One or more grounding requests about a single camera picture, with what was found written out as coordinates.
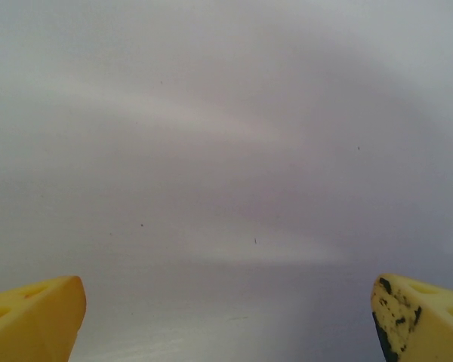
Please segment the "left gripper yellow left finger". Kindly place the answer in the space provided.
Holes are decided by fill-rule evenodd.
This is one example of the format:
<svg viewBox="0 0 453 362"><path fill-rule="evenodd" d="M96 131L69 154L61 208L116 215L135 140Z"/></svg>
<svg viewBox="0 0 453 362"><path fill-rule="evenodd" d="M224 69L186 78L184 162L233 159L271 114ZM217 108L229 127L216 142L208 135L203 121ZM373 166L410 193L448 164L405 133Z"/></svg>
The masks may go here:
<svg viewBox="0 0 453 362"><path fill-rule="evenodd" d="M78 276L0 292L0 362L68 361L86 305Z"/></svg>

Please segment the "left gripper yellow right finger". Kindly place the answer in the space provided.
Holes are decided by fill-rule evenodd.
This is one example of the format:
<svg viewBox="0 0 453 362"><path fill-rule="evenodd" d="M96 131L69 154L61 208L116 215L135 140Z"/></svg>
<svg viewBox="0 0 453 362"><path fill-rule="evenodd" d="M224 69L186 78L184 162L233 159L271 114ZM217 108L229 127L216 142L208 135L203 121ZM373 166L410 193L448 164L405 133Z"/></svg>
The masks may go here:
<svg viewBox="0 0 453 362"><path fill-rule="evenodd" d="M453 362L453 290L383 274L371 310L386 361Z"/></svg>

